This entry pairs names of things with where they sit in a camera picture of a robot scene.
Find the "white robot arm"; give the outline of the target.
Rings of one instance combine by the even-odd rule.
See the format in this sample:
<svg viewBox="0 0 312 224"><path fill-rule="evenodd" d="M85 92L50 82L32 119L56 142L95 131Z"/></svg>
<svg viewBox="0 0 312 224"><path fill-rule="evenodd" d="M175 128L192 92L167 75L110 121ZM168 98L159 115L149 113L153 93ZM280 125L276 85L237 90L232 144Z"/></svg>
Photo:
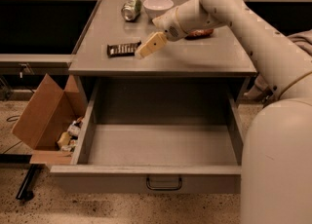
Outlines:
<svg viewBox="0 0 312 224"><path fill-rule="evenodd" d="M190 0L154 21L146 57L193 30L226 25L272 91L244 142L241 224L312 224L312 59L243 0Z"/></svg>

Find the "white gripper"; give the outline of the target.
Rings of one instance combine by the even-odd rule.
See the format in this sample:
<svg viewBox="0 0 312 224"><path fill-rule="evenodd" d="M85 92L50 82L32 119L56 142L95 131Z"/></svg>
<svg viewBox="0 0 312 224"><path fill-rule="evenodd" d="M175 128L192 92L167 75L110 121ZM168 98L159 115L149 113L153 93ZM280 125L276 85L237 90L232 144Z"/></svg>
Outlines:
<svg viewBox="0 0 312 224"><path fill-rule="evenodd" d="M187 13L181 6L176 6L152 22L161 32L151 33L136 49L136 58L142 59L165 47L167 39L175 42L187 36L185 21Z"/></svg>

